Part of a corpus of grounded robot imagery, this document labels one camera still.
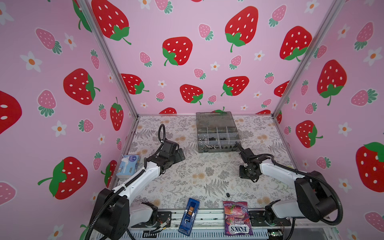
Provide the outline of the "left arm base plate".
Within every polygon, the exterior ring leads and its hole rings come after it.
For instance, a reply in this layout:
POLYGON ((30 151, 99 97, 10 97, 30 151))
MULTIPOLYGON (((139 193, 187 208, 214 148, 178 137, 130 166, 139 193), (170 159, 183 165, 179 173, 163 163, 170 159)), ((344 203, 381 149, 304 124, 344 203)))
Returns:
POLYGON ((154 224, 150 228, 169 228, 171 226, 172 212, 160 211, 155 216, 154 224))

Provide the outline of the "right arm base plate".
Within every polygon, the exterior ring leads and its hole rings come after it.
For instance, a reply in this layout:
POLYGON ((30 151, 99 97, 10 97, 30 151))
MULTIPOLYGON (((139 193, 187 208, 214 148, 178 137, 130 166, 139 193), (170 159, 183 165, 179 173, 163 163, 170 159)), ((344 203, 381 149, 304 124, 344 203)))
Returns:
POLYGON ((273 213, 265 210, 249 211, 253 227, 290 227, 291 221, 287 218, 277 218, 273 213))

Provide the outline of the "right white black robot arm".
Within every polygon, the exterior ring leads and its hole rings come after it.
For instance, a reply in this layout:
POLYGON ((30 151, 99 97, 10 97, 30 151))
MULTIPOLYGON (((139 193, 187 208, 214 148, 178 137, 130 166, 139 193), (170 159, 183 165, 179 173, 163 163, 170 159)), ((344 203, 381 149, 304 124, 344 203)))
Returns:
POLYGON ((260 176, 265 175, 295 190, 295 200, 276 200, 265 206, 264 216, 268 225, 277 224, 285 218, 308 219, 330 226, 342 222, 344 210, 341 199, 321 173, 302 172, 279 164, 272 154, 255 155, 251 149, 244 149, 239 142, 236 142, 236 146, 244 162, 239 167, 240 178, 256 183, 260 176))

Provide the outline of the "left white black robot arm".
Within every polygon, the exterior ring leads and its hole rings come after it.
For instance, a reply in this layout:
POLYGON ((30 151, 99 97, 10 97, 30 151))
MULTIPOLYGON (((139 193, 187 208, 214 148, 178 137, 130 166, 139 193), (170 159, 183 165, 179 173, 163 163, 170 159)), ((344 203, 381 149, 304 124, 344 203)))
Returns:
POLYGON ((156 215, 157 208, 153 204, 143 203, 134 208, 131 204, 149 183, 172 165, 185 160, 179 144, 167 139, 161 143, 155 154, 145 158, 143 168, 128 181, 112 190, 105 188, 98 194, 85 240, 91 238, 93 231, 101 233, 105 239, 119 240, 130 226, 149 222, 156 215))

